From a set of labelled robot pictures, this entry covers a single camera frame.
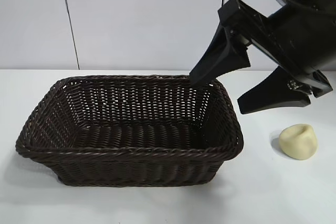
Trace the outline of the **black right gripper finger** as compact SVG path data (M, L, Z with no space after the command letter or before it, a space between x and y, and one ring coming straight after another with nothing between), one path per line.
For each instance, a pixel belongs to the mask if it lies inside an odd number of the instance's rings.
M311 104L307 94L291 90L292 76L277 67L265 80L241 95L237 102L241 114L282 107L303 108Z
M218 25L209 47L189 73L190 83L200 87L223 74L248 67L247 46L230 28Z

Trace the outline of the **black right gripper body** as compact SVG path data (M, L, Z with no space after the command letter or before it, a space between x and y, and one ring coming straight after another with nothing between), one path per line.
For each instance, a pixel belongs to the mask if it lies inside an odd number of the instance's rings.
M320 68L335 58L335 0L287 0L269 17L229 0L218 14L232 40L257 47L316 98L332 91Z

